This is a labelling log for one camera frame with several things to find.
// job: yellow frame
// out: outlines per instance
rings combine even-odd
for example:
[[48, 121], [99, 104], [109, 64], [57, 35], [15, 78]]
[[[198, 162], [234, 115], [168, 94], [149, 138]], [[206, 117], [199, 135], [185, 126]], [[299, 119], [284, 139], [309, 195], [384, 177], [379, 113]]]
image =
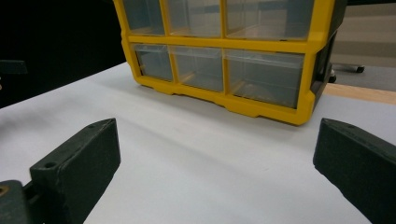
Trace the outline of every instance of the yellow frame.
[[[228, 39], [225, 37], [225, 0], [220, 0], [221, 37], [201, 38], [171, 36], [167, 20], [168, 10], [165, 1], [159, 0], [163, 16], [164, 36], [133, 35], [129, 29], [122, 0], [114, 0], [114, 5], [121, 27], [122, 47], [126, 60], [132, 68], [134, 80], [144, 86], [149, 86], [156, 91], [166, 94], [184, 94], [204, 99], [217, 105], [222, 105], [229, 111], [250, 117], [264, 116], [296, 125], [307, 122], [313, 112], [315, 94], [310, 90], [310, 84], [314, 73], [317, 53], [323, 49], [328, 41], [329, 29], [332, 22], [332, 12], [336, 0], [316, 0], [314, 3], [310, 31], [305, 41], [269, 41], [249, 39]], [[163, 44], [183, 45], [192, 47], [212, 47], [220, 49], [250, 49], [260, 51], [276, 51], [288, 53], [301, 53], [304, 55], [304, 67], [301, 77], [297, 108], [289, 108], [281, 105], [272, 105], [264, 102], [249, 100], [230, 94], [227, 62], [223, 59], [223, 92], [207, 91], [182, 85], [177, 80], [175, 59], [170, 54], [173, 82], [159, 80], [153, 77], [141, 75], [141, 70], [135, 52], [131, 44]]]

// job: wooden surface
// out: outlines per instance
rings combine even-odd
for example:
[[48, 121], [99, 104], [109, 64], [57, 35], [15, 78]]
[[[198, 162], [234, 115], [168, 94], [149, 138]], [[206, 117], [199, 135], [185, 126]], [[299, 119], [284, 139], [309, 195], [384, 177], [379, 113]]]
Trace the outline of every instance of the wooden surface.
[[381, 91], [362, 87], [327, 84], [324, 94], [396, 105], [395, 91]]

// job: plastic drawer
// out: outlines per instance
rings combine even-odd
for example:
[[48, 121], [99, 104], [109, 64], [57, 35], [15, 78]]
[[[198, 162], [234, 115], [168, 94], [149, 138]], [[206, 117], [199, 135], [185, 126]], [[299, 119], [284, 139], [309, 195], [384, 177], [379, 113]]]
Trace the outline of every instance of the plastic drawer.
[[173, 46], [178, 80], [184, 85], [223, 91], [221, 49]]
[[170, 35], [220, 36], [219, 0], [167, 0]]
[[122, 0], [133, 35], [164, 35], [158, 0]]
[[133, 45], [142, 76], [173, 80], [168, 49], [165, 45]]
[[314, 0], [227, 0], [227, 37], [306, 39]]
[[233, 95], [297, 107], [304, 55], [226, 50], [225, 58]]

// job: beige wall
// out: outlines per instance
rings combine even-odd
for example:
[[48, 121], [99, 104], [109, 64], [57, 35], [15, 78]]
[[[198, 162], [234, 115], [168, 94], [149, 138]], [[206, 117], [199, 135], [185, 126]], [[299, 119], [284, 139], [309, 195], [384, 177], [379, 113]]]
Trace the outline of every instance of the beige wall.
[[331, 61], [396, 67], [396, 4], [347, 7]]

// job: table surface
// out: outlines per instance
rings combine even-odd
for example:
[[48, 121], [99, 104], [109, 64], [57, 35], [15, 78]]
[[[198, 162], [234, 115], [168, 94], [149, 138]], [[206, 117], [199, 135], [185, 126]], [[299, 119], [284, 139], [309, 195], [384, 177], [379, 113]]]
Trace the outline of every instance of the table surface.
[[0, 180], [116, 118], [121, 165], [85, 223], [369, 223], [312, 163], [322, 118], [396, 145], [396, 105], [323, 95], [300, 127], [139, 86], [126, 63], [0, 110]]

